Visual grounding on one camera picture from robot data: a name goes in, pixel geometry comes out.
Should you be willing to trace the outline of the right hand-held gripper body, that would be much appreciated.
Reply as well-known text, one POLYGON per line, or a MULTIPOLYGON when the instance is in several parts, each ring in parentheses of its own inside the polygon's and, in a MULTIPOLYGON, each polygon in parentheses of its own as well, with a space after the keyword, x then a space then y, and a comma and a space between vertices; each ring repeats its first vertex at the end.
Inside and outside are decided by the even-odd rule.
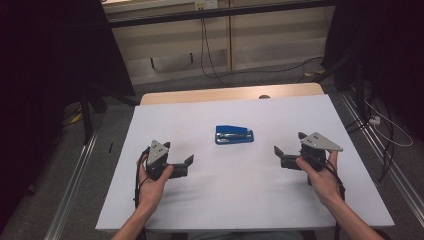
POLYGON ((326 166, 326 152, 342 152, 343 148, 332 142, 318 132, 308 135, 300 140, 300 155, 317 172, 322 171, 326 166))

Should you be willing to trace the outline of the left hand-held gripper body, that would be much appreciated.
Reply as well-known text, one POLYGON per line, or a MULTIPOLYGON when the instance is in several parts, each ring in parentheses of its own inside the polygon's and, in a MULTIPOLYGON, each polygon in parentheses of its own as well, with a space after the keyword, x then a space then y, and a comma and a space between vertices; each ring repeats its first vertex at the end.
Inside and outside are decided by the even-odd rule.
POLYGON ((169 149, 157 140, 151 142, 150 151, 146 161, 146 172, 150 179, 158 180, 168 166, 169 149))

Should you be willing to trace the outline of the blue stapler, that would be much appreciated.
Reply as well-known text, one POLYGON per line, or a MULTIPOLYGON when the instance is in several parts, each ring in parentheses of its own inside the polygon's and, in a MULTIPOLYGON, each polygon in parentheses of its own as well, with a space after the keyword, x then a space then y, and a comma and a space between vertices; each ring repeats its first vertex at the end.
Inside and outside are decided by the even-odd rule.
POLYGON ((246 127, 218 125, 215 128, 215 143, 217 145, 240 144, 253 141, 253 131, 246 127))

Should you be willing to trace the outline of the person's left hand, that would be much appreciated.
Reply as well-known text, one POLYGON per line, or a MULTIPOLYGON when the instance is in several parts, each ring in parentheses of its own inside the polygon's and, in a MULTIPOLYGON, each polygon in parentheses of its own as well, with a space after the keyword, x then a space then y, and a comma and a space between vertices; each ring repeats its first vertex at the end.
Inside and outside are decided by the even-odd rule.
POLYGON ((139 197, 137 209, 154 212, 163 196, 165 184, 173 173, 173 167, 167 166, 158 180, 152 180, 149 178, 144 167, 144 162, 147 157, 148 155, 144 154, 138 161, 139 170, 137 185, 139 189, 139 197))

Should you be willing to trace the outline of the person's right hand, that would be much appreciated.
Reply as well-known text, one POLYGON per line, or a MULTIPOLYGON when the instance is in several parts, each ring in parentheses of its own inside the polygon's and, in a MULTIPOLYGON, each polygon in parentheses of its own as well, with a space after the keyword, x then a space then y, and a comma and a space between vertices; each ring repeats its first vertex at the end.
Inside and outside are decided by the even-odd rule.
POLYGON ((337 178, 327 169, 316 172, 304 159, 297 158, 296 164, 306 172, 320 202, 328 209, 342 202, 337 178))

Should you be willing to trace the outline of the white table sheet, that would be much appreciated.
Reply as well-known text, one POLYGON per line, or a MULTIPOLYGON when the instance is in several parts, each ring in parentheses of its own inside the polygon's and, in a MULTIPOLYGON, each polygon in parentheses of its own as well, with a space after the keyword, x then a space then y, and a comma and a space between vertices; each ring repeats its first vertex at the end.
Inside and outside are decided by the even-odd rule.
POLYGON ((159 104, 136 107, 97 229, 119 229, 134 211, 136 162, 153 140, 170 142, 169 162, 193 155, 188 175, 170 179, 150 231, 265 231, 331 227, 302 171, 283 169, 274 153, 300 149, 298 132, 338 144, 347 204, 369 225, 393 220, 326 95, 159 104), (254 141, 217 145, 218 125, 251 129, 254 141))

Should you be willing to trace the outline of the wooden table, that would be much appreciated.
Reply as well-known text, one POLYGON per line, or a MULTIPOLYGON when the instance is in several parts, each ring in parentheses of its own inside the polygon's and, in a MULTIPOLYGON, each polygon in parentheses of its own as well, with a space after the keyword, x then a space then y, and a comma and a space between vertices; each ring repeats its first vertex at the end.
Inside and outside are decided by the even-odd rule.
POLYGON ((232 87, 219 89, 187 90, 145 94, 141 105, 196 103, 210 101, 253 100, 260 95, 271 98, 323 95, 324 91, 318 83, 297 83, 248 87, 232 87))

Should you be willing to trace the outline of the black metal stand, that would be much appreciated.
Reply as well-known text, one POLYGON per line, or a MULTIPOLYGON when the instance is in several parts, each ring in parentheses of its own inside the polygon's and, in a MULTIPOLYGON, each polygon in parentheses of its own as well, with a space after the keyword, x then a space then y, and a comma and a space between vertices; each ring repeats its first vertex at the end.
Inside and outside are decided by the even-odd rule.
POLYGON ((89 83, 81 88, 81 113, 84 124, 84 144, 87 145, 89 140, 94 136, 94 128, 91 121, 90 110, 93 109, 95 113, 105 113, 108 109, 104 96, 112 97, 119 102, 128 106, 135 107, 138 102, 128 96, 119 94, 103 87, 97 83, 89 83))
POLYGON ((324 73, 313 79, 314 83, 321 83, 330 76, 334 76, 335 88, 338 91, 354 89, 357 111, 365 114, 364 71, 358 54, 347 50, 342 54, 335 54, 326 50, 321 63, 324 73))

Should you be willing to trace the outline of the black curtain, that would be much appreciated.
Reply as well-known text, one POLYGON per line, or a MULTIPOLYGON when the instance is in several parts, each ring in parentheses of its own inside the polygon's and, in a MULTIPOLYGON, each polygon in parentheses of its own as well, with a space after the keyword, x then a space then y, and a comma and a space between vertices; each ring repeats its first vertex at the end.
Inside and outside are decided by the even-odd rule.
POLYGON ((133 94, 104 0, 0 0, 0 233, 43 169, 67 105, 133 94))
POLYGON ((336 0, 321 66, 347 56, 424 141, 424 0, 336 0))

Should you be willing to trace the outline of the black metal crossbar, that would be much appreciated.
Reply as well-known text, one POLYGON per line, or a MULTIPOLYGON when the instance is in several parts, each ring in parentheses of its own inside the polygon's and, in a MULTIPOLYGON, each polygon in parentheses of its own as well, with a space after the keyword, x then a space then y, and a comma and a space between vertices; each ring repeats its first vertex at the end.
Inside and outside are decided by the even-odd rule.
POLYGON ((168 22, 200 20, 217 17, 238 16, 276 11, 301 10, 318 7, 335 6, 338 0, 295 0, 284 3, 260 4, 241 7, 228 7, 212 10, 197 10, 182 13, 171 13, 146 17, 130 17, 110 20, 108 26, 121 28, 130 26, 151 25, 168 22))

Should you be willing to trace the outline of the aluminium floor rail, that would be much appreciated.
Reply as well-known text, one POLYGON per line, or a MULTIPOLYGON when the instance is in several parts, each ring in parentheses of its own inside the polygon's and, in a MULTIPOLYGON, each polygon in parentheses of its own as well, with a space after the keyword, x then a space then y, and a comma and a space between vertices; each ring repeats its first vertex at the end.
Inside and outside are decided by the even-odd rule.
POLYGON ((347 124, 348 133, 363 136, 381 163, 375 184, 380 187, 391 179, 424 227, 424 142, 416 138, 380 99, 364 100, 365 114, 361 115, 352 93, 341 93, 340 97, 351 116, 347 124), (371 125, 371 115, 379 116, 381 123, 371 125))
POLYGON ((87 163, 90 160, 95 147, 97 137, 98 131, 95 131, 84 144, 75 169, 66 187, 66 191, 49 225, 44 240, 60 240, 66 221, 72 209, 76 193, 84 176, 87 163))

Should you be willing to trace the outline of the beige wall cabinet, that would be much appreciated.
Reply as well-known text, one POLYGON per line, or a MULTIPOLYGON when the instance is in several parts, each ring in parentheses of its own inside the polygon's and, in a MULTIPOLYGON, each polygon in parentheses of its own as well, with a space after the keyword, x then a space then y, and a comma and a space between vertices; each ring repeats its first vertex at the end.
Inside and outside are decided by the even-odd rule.
MULTIPOLYGON (((108 20, 196 10, 195 0, 101 1, 108 20)), ((221 9, 294 0, 217 1, 221 9)), ((334 10, 327 6, 131 26, 115 28, 113 34, 131 82, 141 85, 319 57, 334 10)))

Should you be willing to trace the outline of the white wall socket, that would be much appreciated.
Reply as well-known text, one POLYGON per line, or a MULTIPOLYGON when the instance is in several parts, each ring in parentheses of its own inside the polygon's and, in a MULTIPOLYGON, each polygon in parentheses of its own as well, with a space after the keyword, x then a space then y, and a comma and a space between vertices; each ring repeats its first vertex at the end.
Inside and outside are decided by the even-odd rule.
POLYGON ((211 10, 218 8, 217 0, 195 0, 194 6, 196 10, 211 10))

